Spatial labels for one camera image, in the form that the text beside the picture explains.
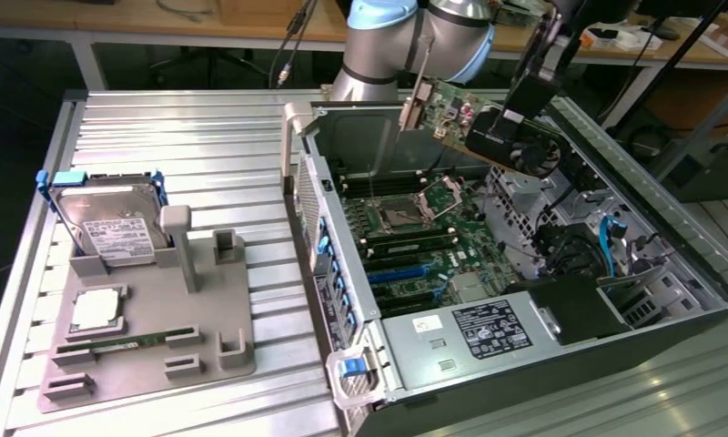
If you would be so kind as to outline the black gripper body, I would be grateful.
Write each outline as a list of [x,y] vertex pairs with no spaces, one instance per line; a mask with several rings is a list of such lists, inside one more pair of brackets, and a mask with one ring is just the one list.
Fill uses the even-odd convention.
[[637,0],[552,0],[560,21],[565,25],[613,24],[622,21]]

